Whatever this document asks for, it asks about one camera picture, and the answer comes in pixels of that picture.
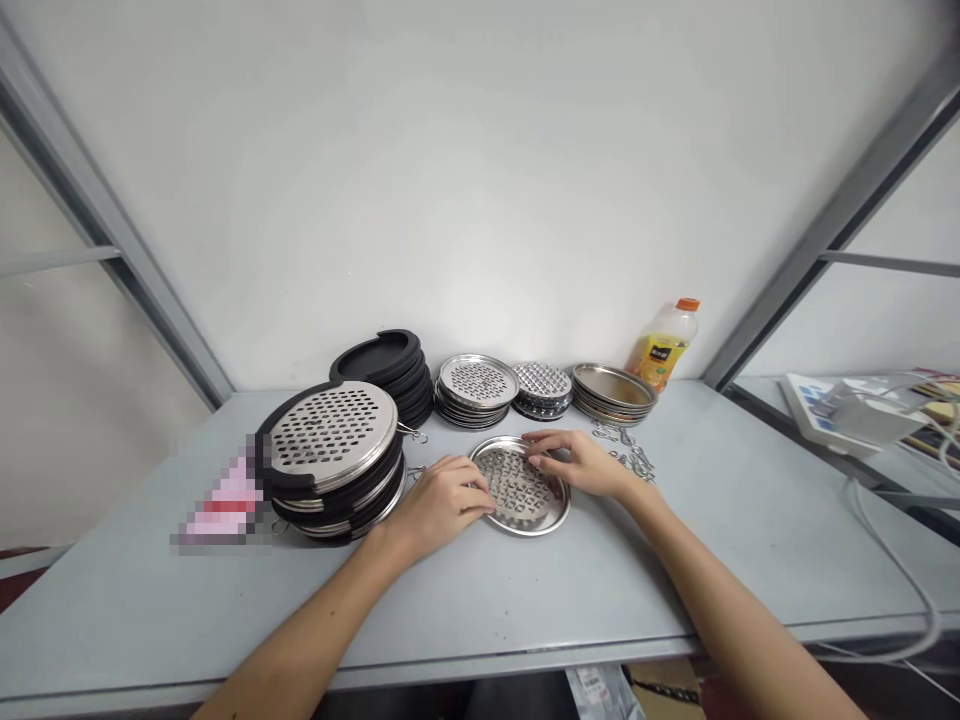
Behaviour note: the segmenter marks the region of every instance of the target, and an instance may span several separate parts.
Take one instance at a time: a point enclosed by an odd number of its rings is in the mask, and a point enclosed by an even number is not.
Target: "human hand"
[[[533,443],[527,448],[531,465],[591,495],[608,495],[620,500],[628,490],[643,484],[581,430],[539,430],[527,433],[523,439]],[[570,462],[541,455],[560,448],[570,451]]]
[[[477,466],[463,455],[446,456],[423,472],[381,527],[404,562],[412,565],[496,509]]]

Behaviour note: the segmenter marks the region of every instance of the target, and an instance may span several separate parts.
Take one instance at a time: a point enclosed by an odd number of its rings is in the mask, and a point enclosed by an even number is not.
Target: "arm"
[[[544,430],[530,462],[581,490],[616,499],[630,513],[726,678],[758,717],[850,718],[863,713],[800,643],[673,514],[653,485],[620,465],[582,432]],[[569,463],[543,457],[566,448]]]
[[[336,575],[264,640],[194,719],[311,717],[377,600],[404,570],[495,510],[489,489],[465,457],[445,457],[429,468]]]

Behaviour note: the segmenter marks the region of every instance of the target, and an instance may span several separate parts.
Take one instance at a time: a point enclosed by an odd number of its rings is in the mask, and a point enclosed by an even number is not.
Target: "stack of metal lids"
[[[573,404],[596,420],[636,425],[653,411],[657,397],[652,385],[625,370],[595,363],[573,368]]]
[[[409,330],[384,330],[333,361],[331,380],[359,380],[393,398],[400,422],[418,428],[433,411],[433,386],[420,338]]]
[[[440,415],[467,430],[500,422],[520,391],[516,373],[486,355],[454,355],[444,361],[434,387]]]
[[[563,417],[573,400],[570,377],[560,368],[540,362],[516,365],[520,392],[513,409],[538,422],[553,422]]]
[[[260,426],[254,474],[274,512],[307,537],[328,546],[361,538],[403,494],[397,406],[365,382],[305,390]]]

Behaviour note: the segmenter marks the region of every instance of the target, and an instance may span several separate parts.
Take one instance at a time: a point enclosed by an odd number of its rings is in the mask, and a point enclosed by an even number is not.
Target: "forearm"
[[[863,714],[769,610],[697,539],[651,486],[618,498],[643,531],[710,656],[758,717]]]
[[[377,600],[408,565],[375,528],[194,715],[197,720],[309,718]]]

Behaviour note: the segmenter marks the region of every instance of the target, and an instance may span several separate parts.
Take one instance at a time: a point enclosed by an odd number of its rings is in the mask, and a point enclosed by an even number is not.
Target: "bottle label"
[[[657,333],[648,335],[642,342],[640,363],[632,372],[653,385],[657,392],[663,392],[670,373],[689,343],[672,335]]]

